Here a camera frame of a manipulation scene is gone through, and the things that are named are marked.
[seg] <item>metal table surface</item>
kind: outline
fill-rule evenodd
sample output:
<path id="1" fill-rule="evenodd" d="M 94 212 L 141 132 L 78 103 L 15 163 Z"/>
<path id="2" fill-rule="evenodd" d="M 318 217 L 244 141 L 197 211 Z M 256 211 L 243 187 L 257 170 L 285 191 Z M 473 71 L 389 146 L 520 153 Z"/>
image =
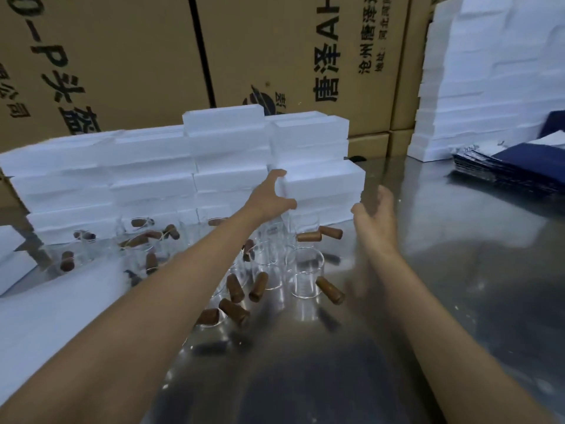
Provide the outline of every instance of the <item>metal table surface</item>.
<path id="1" fill-rule="evenodd" d="M 565 414 L 563 208 L 453 178 L 450 161 L 360 165 L 370 211 L 378 184 L 397 197 L 402 252 L 429 289 L 509 374 Z M 443 421 L 352 222 L 341 227 L 341 241 L 320 244 L 327 278 L 347 295 L 341 306 L 282 288 L 245 302 L 245 329 L 229 320 L 195 329 L 144 423 Z"/>

